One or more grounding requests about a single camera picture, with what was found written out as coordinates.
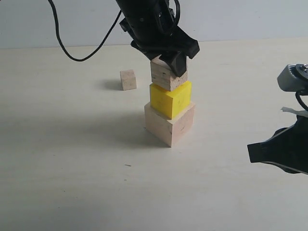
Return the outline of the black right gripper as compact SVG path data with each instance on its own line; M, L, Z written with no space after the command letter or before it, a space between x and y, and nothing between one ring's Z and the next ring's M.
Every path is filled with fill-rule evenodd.
M289 174L308 173L308 118L297 116L288 128L269 139L247 145L251 163L276 166Z

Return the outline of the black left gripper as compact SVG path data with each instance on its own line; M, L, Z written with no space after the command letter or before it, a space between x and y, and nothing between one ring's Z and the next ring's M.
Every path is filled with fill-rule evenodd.
M132 38L131 46L149 60L161 55L175 76L187 71L187 57L192 59L200 50L198 41L179 26L180 2L168 0L118 0L124 15L120 26Z

